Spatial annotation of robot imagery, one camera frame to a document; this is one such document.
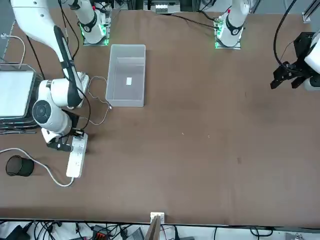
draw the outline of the power strip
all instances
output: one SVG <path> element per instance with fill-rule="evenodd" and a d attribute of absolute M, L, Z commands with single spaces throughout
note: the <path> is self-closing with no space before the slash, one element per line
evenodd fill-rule
<path fill-rule="evenodd" d="M 88 135 L 85 133 L 83 137 L 73 137 L 72 152 L 69 156 L 68 167 L 66 168 L 66 176 L 70 178 L 80 178 L 82 168 L 85 161 L 85 153 L 87 148 Z"/>

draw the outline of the black cable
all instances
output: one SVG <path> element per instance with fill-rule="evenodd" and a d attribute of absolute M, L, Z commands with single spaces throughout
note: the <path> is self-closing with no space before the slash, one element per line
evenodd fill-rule
<path fill-rule="evenodd" d="M 176 225 L 173 225 L 173 227 L 174 227 L 174 240 L 180 240 L 177 226 L 176 226 Z"/>
<path fill-rule="evenodd" d="M 30 38 L 29 38 L 27 35 L 25 35 L 25 36 L 26 36 L 26 39 L 28 40 L 28 42 L 29 42 L 29 44 L 30 44 L 30 47 L 31 47 L 31 49 L 32 49 L 33 55 L 35 56 L 36 62 L 38 63 L 38 66 L 39 66 L 41 75 L 42 75 L 42 77 L 43 77 L 43 80 L 45 80 L 46 77 L 45 77 L 45 75 L 44 75 L 44 72 L 42 71 L 42 68 L 41 68 L 41 65 L 40 65 L 38 56 L 37 56 L 36 51 L 35 51 L 35 49 L 34 49 L 34 46 L 32 45 L 32 43 L 31 43 L 31 41 L 30 41 Z"/>
<path fill-rule="evenodd" d="M 201 9 L 201 11 L 203 11 L 210 3 L 211 1 L 208 1 L 208 3 Z"/>
<path fill-rule="evenodd" d="M 183 16 L 178 16 L 178 15 L 173 15 L 173 14 L 170 15 L 170 16 L 177 17 L 177 18 L 180 18 L 180 19 L 184 19 L 184 20 L 187 20 L 187 21 L 190 21 L 190 22 L 192 22 L 192 23 L 199 24 L 199 25 L 202 25 L 202 26 L 205 26 L 205 27 L 208 27 L 208 28 L 219 29 L 219 28 L 216 27 L 216 26 L 211 26 L 211 25 L 204 24 L 204 23 L 201 23 L 201 22 L 198 22 L 198 21 L 194 21 L 194 20 L 191 20 L 191 19 L 186 18 L 186 17 L 183 17 Z"/>
<path fill-rule="evenodd" d="M 130 225 L 128 225 L 128 226 L 126 226 L 126 227 L 124 227 L 124 228 L 122 228 L 122 230 L 124 231 L 124 230 L 126 230 L 127 228 L 129 228 L 129 227 L 131 227 L 132 226 L 132 224 L 130 224 Z M 113 238 L 111 239 L 111 240 L 114 240 L 119 234 L 120 234 L 121 232 L 118 232 L 116 235 L 114 235 L 113 236 Z"/>
<path fill-rule="evenodd" d="M 38 221 L 38 222 L 35 224 L 35 226 L 34 226 L 34 230 L 33 230 L 34 240 L 37 239 L 37 237 L 36 237 L 36 229 L 37 229 L 37 226 L 38 226 L 39 223 L 40 223 L 40 222 Z"/>
<path fill-rule="evenodd" d="M 284 51 L 283 51 L 283 53 L 282 53 L 282 55 L 281 55 L 280 61 L 282 60 L 282 58 L 283 58 L 283 56 L 284 56 L 284 54 L 285 54 L 285 52 L 286 52 L 287 48 L 289 47 L 289 45 L 290 45 L 290 44 L 292 44 L 293 42 L 294 42 L 294 40 L 293 40 L 293 41 L 291 41 L 291 42 L 289 42 L 289 43 L 288 43 L 288 45 L 285 47 L 285 49 L 284 49 Z"/>
<path fill-rule="evenodd" d="M 260 237 L 262 237 L 262 238 L 270 237 L 270 236 L 274 233 L 274 230 L 271 228 L 271 229 L 270 229 L 270 233 L 268 233 L 268 234 L 260 234 L 259 231 L 258 231 L 258 229 L 257 229 L 255 226 L 251 226 L 251 227 L 250 227 L 250 232 L 251 232 L 251 234 L 252 234 L 253 236 L 257 237 L 257 240 L 259 240 Z"/>
<path fill-rule="evenodd" d="M 66 24 L 66 20 L 65 20 L 65 16 L 63 14 L 63 10 L 62 10 L 62 3 L 61 3 L 61 0 L 58 1 L 59 3 L 59 6 L 60 6 L 60 9 L 61 9 L 61 15 L 62 15 L 62 20 L 63 20 L 63 25 L 64 25 L 64 30 L 66 31 L 67 30 L 67 24 Z M 66 44 L 68 45 L 69 44 L 69 37 L 67 36 L 66 37 Z"/>
<path fill-rule="evenodd" d="M 216 20 L 216 17 L 209 17 L 204 11 L 199 10 L 198 13 L 202 13 L 207 19 L 214 21 Z"/>
<path fill-rule="evenodd" d="M 94 230 L 94 226 L 89 226 L 89 224 L 88 223 L 84 223 L 85 225 L 87 225 L 88 226 L 88 228 L 90 228 L 92 231 Z"/>
<path fill-rule="evenodd" d="M 213 0 L 211 7 L 212 7 L 213 5 L 215 5 L 216 1 L 217 1 L 217 0 Z"/>
<path fill-rule="evenodd" d="M 290 68 L 287 68 L 287 67 L 280 61 L 280 59 L 278 58 L 276 46 L 277 46 L 277 37 L 278 37 L 279 30 L 280 30 L 280 28 L 281 28 L 284 20 L 286 19 L 289 11 L 291 10 L 291 8 L 292 8 L 292 7 L 294 6 L 294 4 L 296 3 L 296 1 L 297 1 L 297 0 L 293 0 L 293 1 L 291 2 L 290 6 L 288 7 L 288 9 L 285 11 L 285 13 L 284 13 L 284 15 L 283 15 L 283 17 L 282 17 L 282 19 L 281 19 L 278 27 L 276 28 L 276 31 L 275 31 L 275 34 L 274 34 L 274 39 L 273 39 L 273 53 L 274 53 L 274 57 L 275 57 L 276 61 L 279 63 L 279 65 L 280 65 L 283 69 L 287 70 L 287 71 L 290 72 L 290 73 L 294 73 L 294 74 L 301 73 L 301 71 L 295 71 L 295 70 L 292 70 L 292 69 L 290 69 Z"/>
<path fill-rule="evenodd" d="M 32 44 L 31 44 L 31 42 L 30 42 L 29 37 L 28 37 L 28 36 L 26 36 L 26 37 L 27 37 L 27 39 L 28 39 L 28 41 L 29 41 L 29 43 L 30 43 L 30 45 L 31 45 L 31 48 L 32 48 L 33 53 L 34 53 L 34 56 L 35 56 L 35 58 L 37 59 L 39 68 L 40 68 L 41 73 L 42 73 L 42 77 L 43 77 L 43 79 L 45 79 L 45 76 L 44 76 L 44 73 L 42 72 L 42 68 L 41 68 L 41 65 L 40 65 L 40 63 L 39 63 L 39 60 L 38 60 L 36 51 L 35 51 L 35 49 L 33 48 Z M 72 81 L 70 81 L 70 79 L 67 78 L 67 76 L 64 76 L 64 77 L 65 77 L 71 84 L 73 84 L 74 87 L 76 87 L 76 88 L 78 89 L 78 91 L 83 95 L 83 97 L 86 99 L 86 101 L 87 101 L 87 103 L 88 103 L 88 105 L 89 105 L 89 115 L 88 115 L 86 124 L 84 125 L 84 127 L 81 128 L 81 130 L 84 130 L 84 129 L 88 126 L 88 124 L 89 124 L 89 122 L 90 122 L 90 117 L 91 117 L 91 105 L 90 105 L 89 99 L 88 99 L 87 96 L 84 94 L 84 92 L 83 92 L 80 88 L 78 88 L 78 86 L 77 86 L 75 83 L 73 83 Z"/>
<path fill-rule="evenodd" d="M 71 28 L 71 30 L 72 30 L 72 32 L 73 32 L 73 34 L 74 34 L 75 38 L 76 38 L 76 41 L 77 41 L 77 47 L 76 47 L 76 50 L 75 50 L 74 54 L 72 55 L 72 60 L 74 60 L 74 59 L 75 59 L 75 56 L 76 56 L 76 55 L 77 55 L 77 53 L 78 53 L 79 47 L 80 47 L 79 38 L 78 38 L 78 36 L 77 36 L 77 34 L 76 34 L 76 32 L 75 32 L 74 28 L 71 26 L 71 23 L 69 22 L 69 19 L 67 18 L 66 14 L 65 14 L 65 12 L 64 12 L 64 10 L 63 10 L 63 8 L 62 8 L 61 0 L 58 0 L 58 3 L 59 3 L 59 6 L 60 6 L 60 9 L 61 9 L 62 15 L 65 17 L 65 20 L 66 20 L 66 22 L 68 23 L 69 27 Z"/>
<path fill-rule="evenodd" d="M 86 123 L 85 123 L 85 125 L 84 125 L 84 127 L 82 127 L 82 128 L 80 128 L 81 130 L 84 130 L 87 126 L 88 126 L 88 124 L 89 124 L 89 122 L 90 122 L 90 117 L 91 117 L 91 104 L 90 104 L 90 102 L 89 102 L 89 99 L 87 98 L 87 96 L 84 94 L 84 92 L 77 86 L 77 84 L 75 84 L 75 83 L 73 83 L 72 81 L 70 81 L 70 79 L 69 78 L 67 78 L 67 76 L 64 76 L 74 87 L 76 87 L 77 89 L 78 89 L 78 91 L 83 95 L 83 97 L 85 98 L 85 100 L 87 101 L 87 103 L 88 103 L 88 106 L 89 106 L 89 115 L 88 115 L 88 117 L 87 117 L 87 120 L 86 120 Z"/>
<path fill-rule="evenodd" d="M 79 223 L 75 223 L 75 233 L 79 234 L 80 238 L 84 240 L 84 238 L 81 236 L 80 233 L 80 227 L 79 227 Z"/>
<path fill-rule="evenodd" d="M 28 232 L 29 228 L 31 227 L 31 225 L 35 222 L 35 220 L 32 220 L 31 222 L 29 222 L 27 225 L 25 225 L 22 230 L 26 233 Z"/>
<path fill-rule="evenodd" d="M 216 227 L 215 230 L 214 230 L 213 240 L 216 240 L 217 229 L 218 229 L 218 227 Z"/>

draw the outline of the transparent storage bin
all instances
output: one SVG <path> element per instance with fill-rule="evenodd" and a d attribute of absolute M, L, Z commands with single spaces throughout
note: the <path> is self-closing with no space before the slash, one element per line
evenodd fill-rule
<path fill-rule="evenodd" d="M 146 46 L 113 44 L 105 99 L 113 107 L 143 107 Z"/>

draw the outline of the black cup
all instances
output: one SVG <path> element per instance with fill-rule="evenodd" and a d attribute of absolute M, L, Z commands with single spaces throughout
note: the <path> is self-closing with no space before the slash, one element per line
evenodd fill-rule
<path fill-rule="evenodd" d="M 5 172 L 9 176 L 28 177 L 32 174 L 35 163 L 31 159 L 23 158 L 19 155 L 13 155 L 5 165 Z"/>

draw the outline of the brown table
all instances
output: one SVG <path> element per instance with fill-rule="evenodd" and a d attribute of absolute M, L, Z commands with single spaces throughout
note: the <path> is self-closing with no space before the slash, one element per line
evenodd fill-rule
<path fill-rule="evenodd" d="M 67 15 L 76 26 L 75 15 Z M 200 13 L 183 15 L 210 23 Z M 61 25 L 58 9 L 52 17 Z M 145 106 L 116 107 L 103 125 L 86 129 L 82 177 L 71 187 L 55 185 L 38 165 L 28 178 L 9 177 L 13 152 L 2 154 L 0 216 L 148 222 L 150 212 L 165 212 L 168 223 L 320 227 L 320 94 L 293 90 L 289 81 L 270 89 L 280 19 L 250 14 L 242 50 L 215 50 L 209 28 L 121 11 L 110 43 L 146 45 Z M 308 29 L 300 15 L 289 15 L 279 56 Z M 23 36 L 17 25 L 13 34 Z M 74 51 L 70 30 L 69 36 Z M 34 46 L 46 78 L 61 77 L 54 52 Z M 18 61 L 21 50 L 12 40 L 6 59 Z M 109 54 L 110 47 L 81 46 L 77 70 L 106 77 Z M 295 60 L 293 46 L 283 59 Z M 28 44 L 24 62 L 38 69 Z M 103 80 L 92 83 L 101 98 L 105 89 Z M 90 102 L 97 122 L 107 106 Z M 80 114 L 88 114 L 87 104 Z M 0 146 L 23 148 L 69 182 L 69 155 L 47 148 L 40 132 L 1 136 Z"/>

